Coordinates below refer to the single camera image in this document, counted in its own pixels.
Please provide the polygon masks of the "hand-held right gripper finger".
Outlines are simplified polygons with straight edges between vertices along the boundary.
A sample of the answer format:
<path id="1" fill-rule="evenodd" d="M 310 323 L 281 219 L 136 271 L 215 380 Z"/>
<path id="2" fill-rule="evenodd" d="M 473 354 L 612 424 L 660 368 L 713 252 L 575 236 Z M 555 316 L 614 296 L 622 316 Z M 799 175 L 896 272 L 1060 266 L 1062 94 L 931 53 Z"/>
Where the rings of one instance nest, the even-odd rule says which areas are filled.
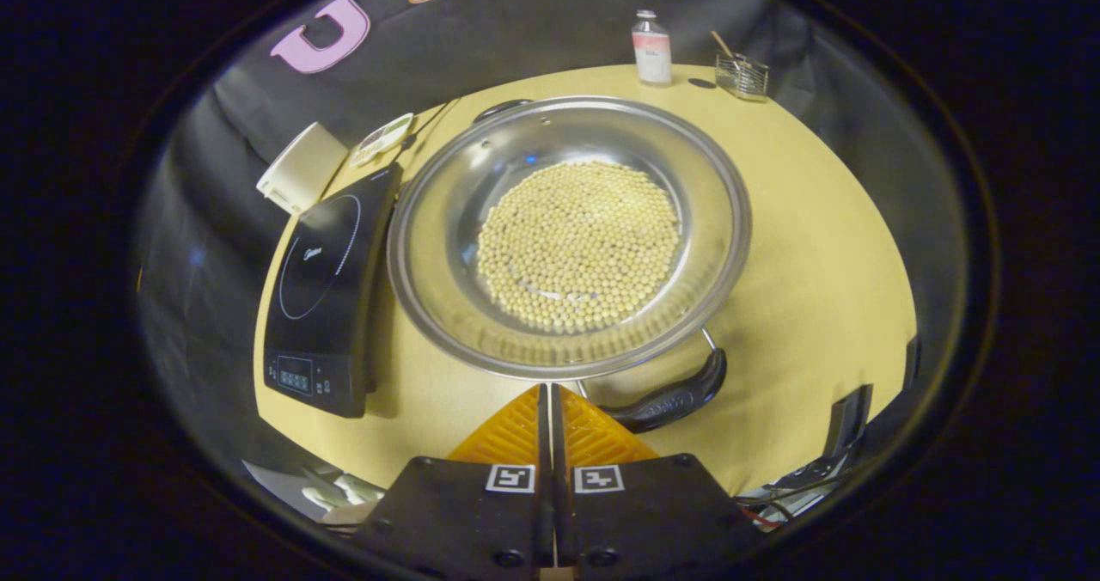
<path id="1" fill-rule="evenodd" d="M 446 458 L 417 456 L 352 542 L 432 580 L 535 580 L 551 562 L 551 454 L 535 385 Z"/>
<path id="2" fill-rule="evenodd" d="M 656 456 L 551 388 L 556 560 L 578 580 L 730 580 L 765 531 L 691 453 Z"/>

